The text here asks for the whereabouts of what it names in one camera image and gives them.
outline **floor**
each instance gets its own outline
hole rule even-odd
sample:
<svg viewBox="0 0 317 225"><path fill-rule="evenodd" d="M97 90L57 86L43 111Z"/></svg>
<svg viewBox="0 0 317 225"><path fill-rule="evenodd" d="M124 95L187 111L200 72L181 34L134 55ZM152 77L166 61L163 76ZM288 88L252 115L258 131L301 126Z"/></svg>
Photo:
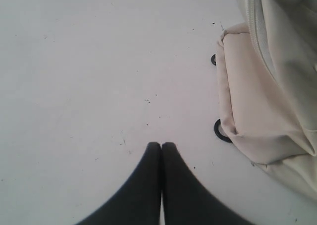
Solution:
<svg viewBox="0 0 317 225"><path fill-rule="evenodd" d="M255 224L315 224L316 203L212 131L234 0L0 0L0 16L0 224L80 221L150 141Z"/></svg>

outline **cream fabric bag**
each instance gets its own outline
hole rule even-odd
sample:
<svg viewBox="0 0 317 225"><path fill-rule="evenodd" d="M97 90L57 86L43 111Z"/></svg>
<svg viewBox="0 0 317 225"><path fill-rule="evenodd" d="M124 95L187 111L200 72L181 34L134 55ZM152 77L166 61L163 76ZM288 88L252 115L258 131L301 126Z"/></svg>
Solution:
<svg viewBox="0 0 317 225"><path fill-rule="evenodd" d="M317 200L317 0L238 0L216 61L221 125L250 160Z"/></svg>

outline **white surface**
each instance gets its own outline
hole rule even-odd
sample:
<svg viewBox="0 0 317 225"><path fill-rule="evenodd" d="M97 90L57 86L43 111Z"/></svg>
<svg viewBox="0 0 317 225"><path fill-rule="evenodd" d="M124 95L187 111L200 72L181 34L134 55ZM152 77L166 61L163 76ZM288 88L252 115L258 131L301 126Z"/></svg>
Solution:
<svg viewBox="0 0 317 225"><path fill-rule="evenodd" d="M80 221L149 141L177 143L203 185L258 225L316 223L316 203L212 131L210 56L222 26L242 21L234 0L0 0L0 16L1 225Z"/></svg>

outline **beige bag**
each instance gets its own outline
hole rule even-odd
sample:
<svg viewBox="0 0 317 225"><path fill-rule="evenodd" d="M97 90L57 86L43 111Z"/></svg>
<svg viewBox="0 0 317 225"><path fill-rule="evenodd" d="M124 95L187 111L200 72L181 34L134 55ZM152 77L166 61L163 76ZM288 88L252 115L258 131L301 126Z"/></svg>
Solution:
<svg viewBox="0 0 317 225"><path fill-rule="evenodd" d="M216 61L222 128L284 184L317 200L317 0L238 0Z"/></svg>

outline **black wheel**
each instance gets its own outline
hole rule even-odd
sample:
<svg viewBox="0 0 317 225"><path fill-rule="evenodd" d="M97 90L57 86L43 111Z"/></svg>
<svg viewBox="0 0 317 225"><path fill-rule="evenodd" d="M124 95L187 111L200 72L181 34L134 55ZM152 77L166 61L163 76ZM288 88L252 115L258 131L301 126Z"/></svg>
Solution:
<svg viewBox="0 0 317 225"><path fill-rule="evenodd" d="M216 65L216 54L212 55L211 62L212 62L213 65Z"/></svg>
<svg viewBox="0 0 317 225"><path fill-rule="evenodd" d="M224 142L229 142L229 143L232 143L231 139L226 137L226 136L223 136L220 132L219 132L219 126L221 126L221 121L220 119L218 119L215 123L214 123L214 127L213 127L213 130L216 134L216 136L218 138L220 138L222 141Z"/></svg>

